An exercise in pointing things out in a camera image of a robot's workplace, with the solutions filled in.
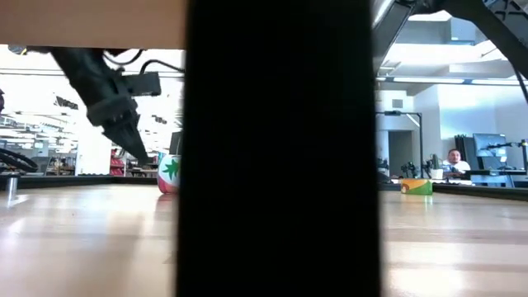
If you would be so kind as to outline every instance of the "person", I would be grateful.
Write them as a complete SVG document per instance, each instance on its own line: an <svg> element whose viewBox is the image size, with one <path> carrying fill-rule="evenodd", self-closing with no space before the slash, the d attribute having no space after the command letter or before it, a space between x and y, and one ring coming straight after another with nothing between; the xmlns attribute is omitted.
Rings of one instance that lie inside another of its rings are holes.
<svg viewBox="0 0 528 297"><path fill-rule="evenodd" d="M466 161L461 160L460 152L458 149L453 148L447 154L447 160L444 160L443 165L454 168L453 173L464 174L466 171L471 170L471 167Z"/></svg>
<svg viewBox="0 0 528 297"><path fill-rule="evenodd" d="M0 113L2 113L5 104L5 101L3 100L3 94L4 92L2 89L0 89Z"/></svg>

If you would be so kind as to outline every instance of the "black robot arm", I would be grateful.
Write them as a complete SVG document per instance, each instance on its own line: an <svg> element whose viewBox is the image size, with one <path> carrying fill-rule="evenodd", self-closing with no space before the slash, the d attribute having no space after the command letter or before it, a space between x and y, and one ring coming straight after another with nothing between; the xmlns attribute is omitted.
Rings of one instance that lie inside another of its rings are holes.
<svg viewBox="0 0 528 297"><path fill-rule="evenodd" d="M374 27L374 70L381 64L398 33L413 14L445 10L473 22L508 58L514 69L528 77L528 14L515 0L386 0L389 9Z"/></svg>
<svg viewBox="0 0 528 297"><path fill-rule="evenodd" d="M122 75L123 69L106 64L105 54L120 54L121 49L27 47L28 51L50 53L63 70L70 85L87 107L92 125L101 126L104 135L140 162L147 159L138 132L139 115L134 96L161 94L158 73Z"/></svg>

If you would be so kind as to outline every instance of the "black metal frame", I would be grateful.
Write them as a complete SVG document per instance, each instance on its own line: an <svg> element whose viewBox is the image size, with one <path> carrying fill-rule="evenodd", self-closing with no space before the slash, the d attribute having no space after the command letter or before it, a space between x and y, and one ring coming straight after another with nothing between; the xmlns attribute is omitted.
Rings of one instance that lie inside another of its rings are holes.
<svg viewBox="0 0 528 297"><path fill-rule="evenodd" d="M528 75L528 14L516 0L446 0L438 2L453 17L473 22L516 70Z"/></svg>
<svg viewBox="0 0 528 297"><path fill-rule="evenodd" d="M521 139L519 146L522 149L522 165L525 167L526 175L528 175L528 142L526 139Z"/></svg>
<svg viewBox="0 0 528 297"><path fill-rule="evenodd" d="M432 189L435 193L528 202L528 189L526 188L433 184Z"/></svg>
<svg viewBox="0 0 528 297"><path fill-rule="evenodd" d="M380 296L369 1L189 3L177 295Z"/></svg>
<svg viewBox="0 0 528 297"><path fill-rule="evenodd" d="M383 116L404 116L404 115L410 115L410 116L417 116L418 117L418 129L420 134L420 177L424 178L423 176L423 128L422 128L422 113L421 112L401 112L401 111L376 111L376 115L383 115Z"/></svg>
<svg viewBox="0 0 528 297"><path fill-rule="evenodd" d="M372 33L374 40L374 71L378 72L389 52L390 47L398 39L399 32L413 14L416 2L396 0L385 15L379 20Z"/></svg>

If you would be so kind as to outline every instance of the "black cable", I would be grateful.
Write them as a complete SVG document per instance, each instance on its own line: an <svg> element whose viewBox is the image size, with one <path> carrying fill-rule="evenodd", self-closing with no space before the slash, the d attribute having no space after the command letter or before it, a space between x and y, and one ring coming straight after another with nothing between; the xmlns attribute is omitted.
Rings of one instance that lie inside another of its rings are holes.
<svg viewBox="0 0 528 297"><path fill-rule="evenodd" d="M497 162L499 163L499 165L500 165L500 166L497 168L498 170L502 170L502 171L506 170L506 166L507 166L507 164L505 164L503 161L501 161L501 157L499 157L499 156L494 156L493 159L494 159L495 161L497 161Z"/></svg>
<svg viewBox="0 0 528 297"><path fill-rule="evenodd" d="M143 64L143 66L141 66L141 70L139 70L139 73L145 73L145 70L147 69L147 66L149 66L150 64L161 64L161 65L163 65L163 66L165 66L167 68L170 68L172 70L176 70L179 73L185 73L185 69L184 68L179 68L179 67L176 67L176 66L172 66L171 64L165 63L165 62L160 61L158 59L150 59L147 62L145 62Z"/></svg>
<svg viewBox="0 0 528 297"><path fill-rule="evenodd" d="M519 81L519 85L521 86L522 94L525 96L526 103L528 103L528 91L526 90L525 81L524 79L522 79L522 76L519 70L517 70L515 67L513 67L513 72L515 73L515 76L517 77L517 80Z"/></svg>
<svg viewBox="0 0 528 297"><path fill-rule="evenodd" d="M25 172L37 172L39 167L28 157L0 148L0 161Z"/></svg>
<svg viewBox="0 0 528 297"><path fill-rule="evenodd" d="M141 57L141 54L143 52L144 52L144 49L140 49L138 51L138 53L128 62L117 62L114 59L112 59L107 53L103 53L103 56L105 57L105 59L107 59L108 61L110 61L113 64L116 64L116 65L119 65L119 66L126 66L126 65L130 65L133 62L137 61L139 59L139 57Z"/></svg>

